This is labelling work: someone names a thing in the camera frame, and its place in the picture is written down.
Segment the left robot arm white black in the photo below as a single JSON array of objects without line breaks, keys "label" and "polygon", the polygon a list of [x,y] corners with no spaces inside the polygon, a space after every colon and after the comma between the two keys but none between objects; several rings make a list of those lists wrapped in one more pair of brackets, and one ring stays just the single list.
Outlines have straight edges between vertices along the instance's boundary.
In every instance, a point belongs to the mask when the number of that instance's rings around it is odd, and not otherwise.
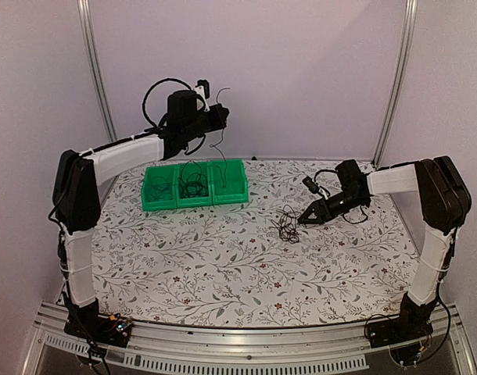
[{"label": "left robot arm white black", "polygon": [[105,327],[92,280],[91,242],[101,216],[99,187],[127,170],[165,161],[184,153],[189,144],[204,141],[208,133],[227,126],[229,109],[211,105],[209,83],[186,84],[167,99],[167,111],[159,122],[146,118],[150,127],[139,134],[84,152],[67,150],[59,158],[52,210],[48,220],[59,228],[60,269],[66,282],[66,303],[74,326],[88,339],[99,338]]}]

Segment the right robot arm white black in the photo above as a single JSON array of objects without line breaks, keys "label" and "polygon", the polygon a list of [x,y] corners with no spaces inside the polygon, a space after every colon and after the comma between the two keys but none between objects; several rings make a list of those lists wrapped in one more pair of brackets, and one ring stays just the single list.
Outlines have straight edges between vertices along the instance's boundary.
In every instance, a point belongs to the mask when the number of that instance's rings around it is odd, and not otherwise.
[{"label": "right robot arm white black", "polygon": [[418,308],[438,299],[440,281],[450,268],[458,231],[472,207],[471,195],[448,156],[405,162],[364,173],[353,159],[334,170],[341,191],[312,202],[299,216],[302,225],[322,225],[351,209],[369,207],[376,195],[419,194],[425,238],[419,266],[403,298]]}]

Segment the green three-compartment plastic bin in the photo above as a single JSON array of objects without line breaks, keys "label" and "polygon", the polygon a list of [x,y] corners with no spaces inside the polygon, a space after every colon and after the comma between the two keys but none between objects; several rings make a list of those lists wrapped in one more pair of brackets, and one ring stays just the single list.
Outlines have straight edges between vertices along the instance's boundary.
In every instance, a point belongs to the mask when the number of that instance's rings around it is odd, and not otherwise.
[{"label": "green three-compartment plastic bin", "polygon": [[232,159],[151,166],[145,170],[141,198],[148,212],[246,203],[244,163]]}]

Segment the floral patterned table mat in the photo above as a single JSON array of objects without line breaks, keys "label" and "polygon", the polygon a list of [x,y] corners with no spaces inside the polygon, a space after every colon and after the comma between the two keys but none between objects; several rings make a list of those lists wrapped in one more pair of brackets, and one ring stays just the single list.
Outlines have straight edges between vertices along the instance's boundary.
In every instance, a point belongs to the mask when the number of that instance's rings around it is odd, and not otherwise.
[{"label": "floral patterned table mat", "polygon": [[142,208],[145,168],[117,178],[92,240],[102,313],[219,327],[287,327],[397,313],[418,253],[388,196],[283,241],[281,211],[303,211],[305,176],[331,192],[333,162],[248,161],[249,201]]}]

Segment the front aluminium rail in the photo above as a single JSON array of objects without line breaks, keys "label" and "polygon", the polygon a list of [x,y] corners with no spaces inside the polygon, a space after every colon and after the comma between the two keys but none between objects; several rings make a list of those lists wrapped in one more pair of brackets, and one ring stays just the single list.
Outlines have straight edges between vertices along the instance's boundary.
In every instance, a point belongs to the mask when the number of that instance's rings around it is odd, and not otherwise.
[{"label": "front aluminium rail", "polygon": [[64,330],[67,311],[43,302],[25,374],[476,374],[454,305],[431,317],[420,340],[373,347],[369,321],[313,327],[226,329],[138,321],[123,348],[98,357]]}]

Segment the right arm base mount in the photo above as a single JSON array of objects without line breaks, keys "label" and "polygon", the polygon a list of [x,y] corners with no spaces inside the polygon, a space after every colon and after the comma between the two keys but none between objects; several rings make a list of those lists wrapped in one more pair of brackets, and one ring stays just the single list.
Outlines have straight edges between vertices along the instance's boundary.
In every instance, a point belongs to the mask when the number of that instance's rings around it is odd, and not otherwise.
[{"label": "right arm base mount", "polygon": [[[433,332],[429,322],[432,311],[436,306],[433,300],[429,304],[416,305],[408,295],[400,303],[400,312],[397,318],[366,322],[364,336],[369,340],[372,348],[404,343],[405,341],[427,338]],[[413,366],[421,359],[426,344],[416,341],[414,344],[395,348],[390,351],[392,360],[401,366]]]}]

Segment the left aluminium frame post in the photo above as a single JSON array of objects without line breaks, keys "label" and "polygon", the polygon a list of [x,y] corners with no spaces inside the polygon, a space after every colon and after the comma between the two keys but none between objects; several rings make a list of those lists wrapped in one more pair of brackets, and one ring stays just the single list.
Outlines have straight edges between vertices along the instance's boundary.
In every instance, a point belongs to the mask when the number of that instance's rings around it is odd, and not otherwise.
[{"label": "left aluminium frame post", "polygon": [[116,141],[118,137],[113,124],[113,118],[110,112],[106,89],[102,78],[99,54],[95,43],[90,2],[88,0],[77,0],[77,10],[99,112],[105,127],[106,136],[110,142],[113,142]]}]

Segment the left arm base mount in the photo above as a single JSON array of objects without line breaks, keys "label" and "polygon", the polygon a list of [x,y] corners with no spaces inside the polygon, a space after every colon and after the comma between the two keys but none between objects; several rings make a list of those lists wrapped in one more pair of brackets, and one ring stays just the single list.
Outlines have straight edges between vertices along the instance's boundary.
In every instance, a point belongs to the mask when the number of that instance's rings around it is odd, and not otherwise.
[{"label": "left arm base mount", "polygon": [[73,304],[66,292],[62,292],[62,300],[68,311],[64,332],[71,336],[120,348],[126,348],[131,336],[132,319],[119,313],[102,316],[99,313],[99,302],[83,308]]}]

